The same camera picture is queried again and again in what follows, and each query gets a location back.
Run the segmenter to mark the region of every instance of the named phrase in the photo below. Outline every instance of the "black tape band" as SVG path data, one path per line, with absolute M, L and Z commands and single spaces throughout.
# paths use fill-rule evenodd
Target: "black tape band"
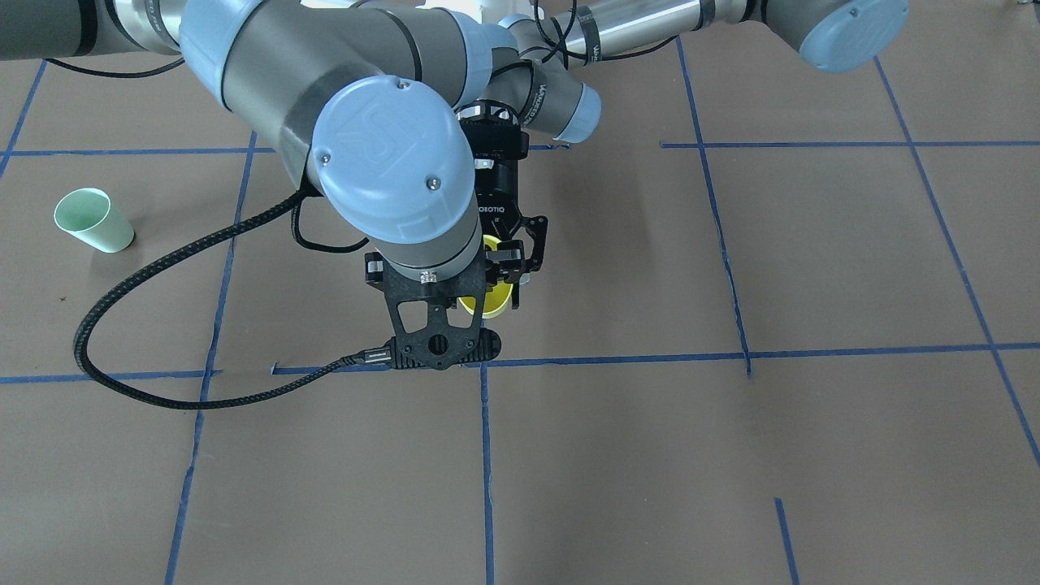
M 405 40 L 408 41 L 408 48 L 412 51 L 412 65 L 415 68 L 415 80 L 422 81 L 422 57 L 419 55 L 419 46 L 415 44 L 415 36 L 412 35 L 412 31 L 409 30 L 408 26 L 397 18 L 397 15 L 383 8 L 375 9 L 390 17 L 390 20 L 392 20 L 393 23 L 397 25 L 397 28 L 400 29 L 401 33 L 405 34 Z
M 523 117 L 521 126 L 529 126 L 538 118 L 545 105 L 545 97 L 549 88 L 549 78 L 542 71 L 538 63 L 531 63 L 530 68 L 530 91 L 527 92 L 527 102 L 523 104 L 520 116 Z
M 599 25 L 589 6 L 578 6 L 578 24 L 586 40 L 586 65 L 603 60 L 603 47 L 599 43 Z
M 113 3 L 112 0 L 105 0 L 105 11 L 108 12 L 108 18 L 112 21 L 112 24 L 115 25 L 115 29 L 120 31 L 120 34 L 125 36 L 127 41 L 133 43 L 141 51 L 148 50 L 141 47 L 140 43 L 134 41 L 133 36 L 130 36 L 130 33 L 127 32 L 127 29 L 123 28 L 123 23 L 120 22 L 120 15 L 119 12 L 115 11 L 115 4 Z
M 79 0 L 79 47 L 72 56 L 89 54 L 98 44 L 98 7 L 94 0 Z
M 145 14 L 148 15 L 148 22 L 152 25 L 152 30 L 159 35 L 163 43 L 173 47 L 180 47 L 181 44 L 174 41 L 174 35 L 166 30 L 166 23 L 162 22 L 162 9 L 159 8 L 159 0 L 145 0 Z

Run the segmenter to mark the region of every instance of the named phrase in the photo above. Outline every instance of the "cable connector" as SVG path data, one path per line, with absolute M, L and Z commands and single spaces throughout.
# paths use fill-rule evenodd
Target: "cable connector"
M 358 363 L 363 363 L 365 365 L 374 365 L 378 363 L 390 363 L 393 361 L 393 353 L 390 351 L 388 346 L 382 348 L 375 348 L 372 350 L 365 350 L 358 354 Z

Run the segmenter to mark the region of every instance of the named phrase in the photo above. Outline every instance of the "paper cup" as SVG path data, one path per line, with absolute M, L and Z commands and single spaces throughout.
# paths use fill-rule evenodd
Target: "paper cup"
M 498 245 L 501 243 L 502 240 L 493 235 L 484 234 L 484 245 L 492 250 L 498 250 Z M 490 292 L 484 296 L 484 319 L 494 319 L 505 312 L 505 309 L 510 307 L 512 299 L 513 285 L 499 282 Z M 462 297 L 459 299 L 459 302 L 462 303 L 462 307 L 469 314 L 476 312 L 476 299 Z
M 102 252 L 119 252 L 133 241 L 133 227 L 105 192 L 76 189 L 54 208 L 54 223 Z

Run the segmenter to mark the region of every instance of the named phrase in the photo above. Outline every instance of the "metal tube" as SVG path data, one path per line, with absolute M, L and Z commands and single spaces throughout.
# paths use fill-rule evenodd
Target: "metal tube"
M 747 5 L 748 0 L 600 0 L 578 8 L 578 24 L 567 36 L 567 50 L 581 55 L 591 52 L 592 60 L 597 60 L 698 30 L 714 20 L 739 22 Z M 565 27 L 571 12 L 555 19 Z M 546 31 L 554 36 L 554 28 Z
M 134 43 L 161 55 L 180 52 L 181 12 L 187 0 L 112 0 L 120 24 Z

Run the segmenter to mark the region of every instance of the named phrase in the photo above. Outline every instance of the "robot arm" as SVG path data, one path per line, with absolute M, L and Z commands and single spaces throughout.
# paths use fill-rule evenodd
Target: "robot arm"
M 313 185 L 375 245 L 366 280 L 387 301 L 393 364 L 437 370 L 497 356 L 482 317 L 516 308 L 518 285 L 541 269 L 548 220 L 517 204 L 523 129 L 580 143 L 601 110 L 568 67 L 755 20 L 817 69 L 842 72 L 887 46 L 907 15 L 907 0 L 599 0 L 540 27 L 519 15 L 479 24 L 443 7 L 338 3 L 0 0 L 0 59 L 182 53 L 275 145 L 297 185 Z M 398 307 L 416 301 L 427 324 L 408 332 Z M 466 328 L 446 316 L 460 302 L 473 313 Z

